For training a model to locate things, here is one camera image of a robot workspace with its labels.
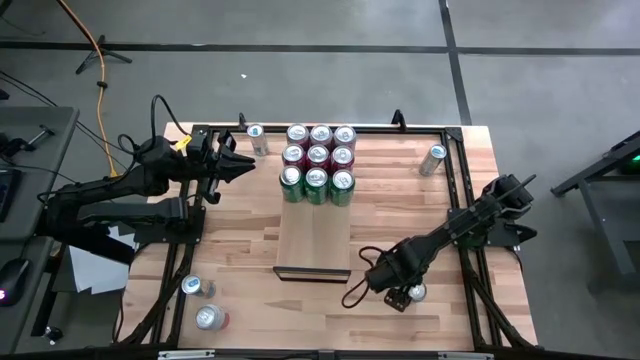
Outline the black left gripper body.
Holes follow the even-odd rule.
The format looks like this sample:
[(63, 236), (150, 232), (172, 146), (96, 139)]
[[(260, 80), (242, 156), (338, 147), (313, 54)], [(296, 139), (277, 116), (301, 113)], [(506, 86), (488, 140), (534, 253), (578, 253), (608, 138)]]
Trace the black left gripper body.
[(182, 184), (181, 194), (186, 199), (192, 199), (194, 203), (218, 203), (221, 195), (217, 192), (220, 180), (218, 179), (219, 151), (229, 148), (234, 152), (236, 141), (231, 133), (226, 130), (215, 128), (195, 128), (196, 130), (207, 130), (210, 141), (210, 151), (204, 162), (194, 161), (188, 155), (188, 146), (181, 151), (176, 151), (181, 164), (178, 169), (172, 172), (172, 180)]

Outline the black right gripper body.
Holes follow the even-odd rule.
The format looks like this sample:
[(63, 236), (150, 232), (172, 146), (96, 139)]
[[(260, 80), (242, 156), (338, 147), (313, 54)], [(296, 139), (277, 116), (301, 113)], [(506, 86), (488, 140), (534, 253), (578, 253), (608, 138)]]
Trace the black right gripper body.
[(398, 261), (378, 261), (365, 272), (369, 289), (375, 293), (385, 291), (384, 303), (398, 312), (404, 312), (414, 303), (408, 290), (410, 287), (424, 283), (425, 270), (420, 266), (406, 265)]

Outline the tall can with blue tab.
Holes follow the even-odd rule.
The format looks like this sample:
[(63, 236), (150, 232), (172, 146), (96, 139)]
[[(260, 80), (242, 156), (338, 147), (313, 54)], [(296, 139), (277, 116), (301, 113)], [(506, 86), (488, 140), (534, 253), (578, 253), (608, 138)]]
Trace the tall can with blue tab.
[(266, 156), (269, 154), (268, 139), (262, 125), (251, 124), (247, 127), (246, 133), (256, 155)]
[(216, 287), (213, 282), (203, 279), (198, 275), (187, 275), (181, 283), (181, 289), (184, 294), (202, 298), (213, 298)]
[(447, 150), (442, 144), (433, 145), (419, 166), (419, 174), (422, 176), (432, 175), (446, 157)]

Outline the black desk beam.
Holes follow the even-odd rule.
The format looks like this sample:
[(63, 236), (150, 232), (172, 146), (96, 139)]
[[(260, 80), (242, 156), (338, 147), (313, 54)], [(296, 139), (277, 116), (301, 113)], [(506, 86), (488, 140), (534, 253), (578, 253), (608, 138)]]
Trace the black desk beam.
[(130, 265), (133, 262), (135, 254), (133, 248), (111, 238), (105, 226), (72, 225), (70, 228), (61, 228), (60, 223), (50, 224), (47, 216), (47, 212), (40, 216), (34, 230), (36, 236), (50, 237), (60, 243), (121, 264)]

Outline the white paper sheet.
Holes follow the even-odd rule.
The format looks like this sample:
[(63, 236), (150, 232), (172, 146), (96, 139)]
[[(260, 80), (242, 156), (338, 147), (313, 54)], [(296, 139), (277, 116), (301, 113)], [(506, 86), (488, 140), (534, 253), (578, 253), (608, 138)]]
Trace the white paper sheet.
[(109, 260), (79, 248), (70, 248), (76, 290), (92, 295), (121, 290), (128, 282), (129, 265)]

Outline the black tripod base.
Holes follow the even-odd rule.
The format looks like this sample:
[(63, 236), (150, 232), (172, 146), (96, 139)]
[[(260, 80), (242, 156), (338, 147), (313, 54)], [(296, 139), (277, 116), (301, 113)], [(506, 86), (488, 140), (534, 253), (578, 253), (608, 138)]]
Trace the black tripod base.
[(97, 40), (97, 45), (98, 45), (98, 49), (97, 50), (91, 50), (89, 52), (89, 54), (86, 56), (86, 58), (84, 59), (84, 61), (79, 65), (79, 67), (76, 69), (75, 74), (76, 75), (80, 75), (83, 71), (85, 71), (92, 62), (94, 61), (99, 61), (100, 57), (105, 58), (106, 56), (110, 56), (113, 57), (115, 59), (118, 59), (122, 62), (125, 62), (127, 64), (131, 64), (133, 62), (133, 60), (131, 58), (128, 58), (126, 56), (120, 55), (112, 50), (108, 50), (104, 47), (106, 43), (106, 38), (104, 35), (101, 35), (98, 40)]

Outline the grey desk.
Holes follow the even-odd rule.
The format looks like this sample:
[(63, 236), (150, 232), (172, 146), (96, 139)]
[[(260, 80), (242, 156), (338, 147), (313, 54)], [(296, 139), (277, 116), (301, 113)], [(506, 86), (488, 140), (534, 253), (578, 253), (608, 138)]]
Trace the grey desk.
[(37, 292), (52, 246), (53, 240), (47, 237), (33, 237), (26, 243), (0, 243), (0, 267), (19, 257), (31, 263), (21, 299), (15, 305), (0, 307), (0, 355), (16, 350), (27, 319), (37, 307)]
[(0, 132), (9, 138), (30, 140), (41, 132), (41, 124), (55, 132), (39, 140), (34, 151), (12, 157), (22, 177), (9, 213), (0, 223), (0, 243), (24, 241), (34, 233), (43, 209), (37, 195), (52, 189), (78, 116), (72, 107), (0, 107)]

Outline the black keyboard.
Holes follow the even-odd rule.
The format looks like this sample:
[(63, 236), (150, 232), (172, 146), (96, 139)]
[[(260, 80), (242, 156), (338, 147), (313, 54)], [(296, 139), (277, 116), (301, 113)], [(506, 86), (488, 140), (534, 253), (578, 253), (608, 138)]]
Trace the black keyboard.
[(0, 223), (4, 222), (17, 193), (22, 172), (16, 169), (0, 169)]

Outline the black computer mouse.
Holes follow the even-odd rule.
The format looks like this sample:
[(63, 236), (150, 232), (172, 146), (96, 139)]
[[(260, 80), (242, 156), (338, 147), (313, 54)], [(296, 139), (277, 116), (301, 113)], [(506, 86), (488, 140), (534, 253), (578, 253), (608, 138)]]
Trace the black computer mouse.
[(0, 307), (13, 306), (19, 302), (25, 291), (30, 266), (28, 259), (15, 258), (0, 268)]

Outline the black device with green light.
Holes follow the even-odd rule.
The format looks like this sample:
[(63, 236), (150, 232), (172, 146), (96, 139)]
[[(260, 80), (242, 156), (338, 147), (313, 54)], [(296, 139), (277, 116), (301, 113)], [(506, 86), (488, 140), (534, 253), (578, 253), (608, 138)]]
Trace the black device with green light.
[(640, 175), (640, 152), (624, 162), (619, 167), (619, 172), (623, 175)]

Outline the wooden shelf with black frame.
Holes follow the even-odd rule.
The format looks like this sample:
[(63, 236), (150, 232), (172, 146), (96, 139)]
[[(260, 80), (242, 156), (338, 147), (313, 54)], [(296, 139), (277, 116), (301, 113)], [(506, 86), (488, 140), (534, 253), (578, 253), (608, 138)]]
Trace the wooden shelf with black frame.
[(328, 192), (322, 205), (306, 197), (284, 200), (273, 271), (282, 281), (346, 283), (349, 269), (350, 208), (335, 206)]

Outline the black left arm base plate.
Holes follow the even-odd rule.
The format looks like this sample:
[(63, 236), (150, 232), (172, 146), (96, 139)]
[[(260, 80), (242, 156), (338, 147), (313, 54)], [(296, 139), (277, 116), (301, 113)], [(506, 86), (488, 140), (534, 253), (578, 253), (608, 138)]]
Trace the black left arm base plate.
[(202, 240), (205, 219), (204, 207), (188, 207), (185, 214), (137, 225), (134, 241), (140, 244), (196, 244)]

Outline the silver metal bracket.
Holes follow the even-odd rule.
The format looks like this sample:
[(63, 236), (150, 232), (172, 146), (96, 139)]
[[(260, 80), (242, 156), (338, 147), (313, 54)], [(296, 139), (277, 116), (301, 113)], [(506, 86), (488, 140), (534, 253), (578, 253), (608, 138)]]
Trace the silver metal bracket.
[(493, 354), (478, 352), (438, 352), (438, 360), (495, 360)]
[(171, 350), (160, 351), (157, 360), (211, 360), (214, 358), (214, 350)]

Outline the black aluminium table frame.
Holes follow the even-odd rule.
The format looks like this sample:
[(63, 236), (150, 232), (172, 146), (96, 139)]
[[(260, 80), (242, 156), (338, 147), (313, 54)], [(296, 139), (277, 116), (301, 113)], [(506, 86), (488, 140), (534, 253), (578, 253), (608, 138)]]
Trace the black aluminium table frame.
[[(351, 360), (434, 357), (470, 351), (475, 335), (489, 337), (494, 323), (481, 302), (467, 303), (454, 247), (431, 264), (425, 301), (404, 312), (360, 283), (379, 249), (430, 232), (496, 176), (488, 130), (416, 125), (400, 132), (395, 125), (371, 125), (358, 127), (357, 135), (346, 283), (282, 281), (273, 271), (283, 203), (276, 176), (285, 143), (276, 130), (255, 169), (220, 186), (220, 202), (206, 209), (202, 240), (189, 248), (192, 272), (214, 282), (214, 302), (229, 313), (229, 325), (200, 330), (195, 314), (203, 300), (176, 293), (141, 342), (214, 350), (217, 359), (238, 353)], [(447, 157), (422, 176), (419, 166), (435, 144)]]

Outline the black desk frame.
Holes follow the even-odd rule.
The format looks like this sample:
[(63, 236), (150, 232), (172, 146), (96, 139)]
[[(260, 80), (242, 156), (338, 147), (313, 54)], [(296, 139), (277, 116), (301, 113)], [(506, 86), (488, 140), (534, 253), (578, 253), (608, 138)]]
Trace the black desk frame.
[(592, 292), (640, 291), (640, 175), (619, 167), (640, 152), (640, 130), (613, 145), (602, 158), (551, 189), (556, 197), (580, 192), (612, 271), (589, 284)]

